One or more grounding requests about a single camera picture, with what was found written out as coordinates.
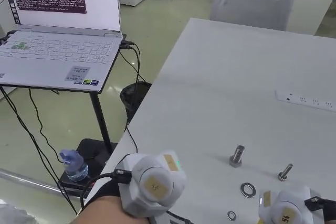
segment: power strip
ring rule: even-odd
[[[334,102],[327,102],[318,99],[307,98],[294,93],[282,92],[278,90],[275,91],[275,97],[277,100],[282,102],[305,105],[312,108],[336,112],[336,103]]]

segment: metal washer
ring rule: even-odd
[[[252,189],[251,194],[245,192],[245,187],[246,186]],[[257,194],[256,188],[251,183],[242,183],[242,185],[240,186],[240,192],[247,198],[253,198]]]
[[[229,211],[227,212],[227,218],[230,220],[230,221],[235,221],[237,219],[237,215],[235,212],[233,211]]]

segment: water bottle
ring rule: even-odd
[[[74,182],[85,179],[89,173],[84,158],[75,150],[62,150],[59,155],[63,159],[65,172]]]

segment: numbered label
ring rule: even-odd
[[[282,214],[280,216],[280,224],[292,224],[296,217],[296,212],[288,207],[285,207],[282,210]]]
[[[164,198],[164,196],[166,196],[168,192],[167,187],[163,185],[159,180],[157,180],[154,176],[151,176],[147,179],[144,187],[151,195],[153,195],[158,200]]]
[[[178,169],[172,155],[164,154],[163,156],[166,159],[166,162],[168,164],[169,169],[173,172],[177,172],[179,169]]]
[[[264,192],[264,207],[271,206],[271,191]]]

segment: gray chair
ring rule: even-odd
[[[293,0],[214,0],[210,20],[286,30]]]

